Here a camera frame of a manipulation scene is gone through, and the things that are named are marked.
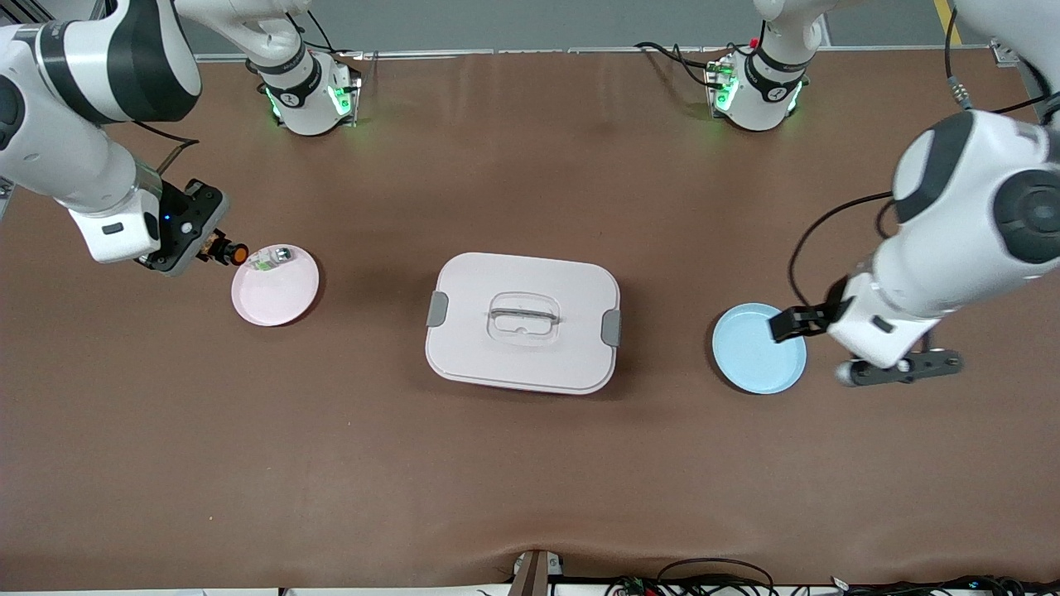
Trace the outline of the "pink round plate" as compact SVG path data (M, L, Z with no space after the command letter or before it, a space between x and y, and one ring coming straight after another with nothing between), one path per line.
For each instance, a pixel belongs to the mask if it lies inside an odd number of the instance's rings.
M238 316L260 327L281 327L298 320L314 305L320 290L320 268L303 248L288 243L294 260L273 271L254 271L246 263L236 268L230 298Z

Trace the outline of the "white lidded storage box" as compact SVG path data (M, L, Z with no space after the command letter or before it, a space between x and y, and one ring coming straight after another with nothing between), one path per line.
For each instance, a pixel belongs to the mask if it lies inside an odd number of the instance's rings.
M620 309L621 293L604 267L466 252L443 265L435 290L450 298L446 323L426 328L426 360L439 376L552 395L591 395L614 376L618 349L600 339L600 321L606 310ZM519 347L489 337L489 303L509 291L537 293L559 302L555 343Z

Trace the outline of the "brown table mat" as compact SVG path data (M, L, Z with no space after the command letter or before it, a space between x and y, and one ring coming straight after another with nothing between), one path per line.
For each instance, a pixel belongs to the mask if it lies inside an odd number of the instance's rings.
M939 325L958 376L738 392L732 305L788 308L813 220L889 188L954 105L938 50L817 56L768 133L711 118L647 54L363 64L359 123L277 128L242 65L201 68L169 170L224 190L223 230L323 271L302 320L243 321L232 267L88 255L18 191L0 220L0 591L492 584L744 560L781 584L1060 578L1060 275ZM610 269L614 376L586 397L437 376L436 276L463 252Z

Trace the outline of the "silver table edge rail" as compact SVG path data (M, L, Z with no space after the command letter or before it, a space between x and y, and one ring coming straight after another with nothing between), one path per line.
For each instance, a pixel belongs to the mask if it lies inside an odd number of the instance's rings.
M838 52L872 52L873 50L942 50L942 46L824 46L817 51L822 56L826 53ZM954 57L958 50L987 50L988 56L995 62L990 45L988 46L958 46L951 49L951 57ZM435 58L455 58L465 55L523 55L523 54L631 54L639 49L633 46L572 46L567 49L545 49L545 50L495 50L495 49L470 49L470 50L341 50L338 56L352 58L352 60L434 60Z

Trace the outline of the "light blue round plate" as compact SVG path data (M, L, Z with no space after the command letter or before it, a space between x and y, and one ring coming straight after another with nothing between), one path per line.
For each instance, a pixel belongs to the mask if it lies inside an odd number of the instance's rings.
M781 310L742 303L727 310L713 328L711 352L723 376L753 395L776 395L793 387L807 366L802 337L777 343L771 320Z

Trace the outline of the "small clear green switch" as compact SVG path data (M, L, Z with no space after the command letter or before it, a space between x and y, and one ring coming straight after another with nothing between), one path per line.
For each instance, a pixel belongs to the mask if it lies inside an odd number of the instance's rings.
M254 271L273 271L273 269L294 260L294 249L288 246L279 245L258 250L248 258L246 264L254 269Z

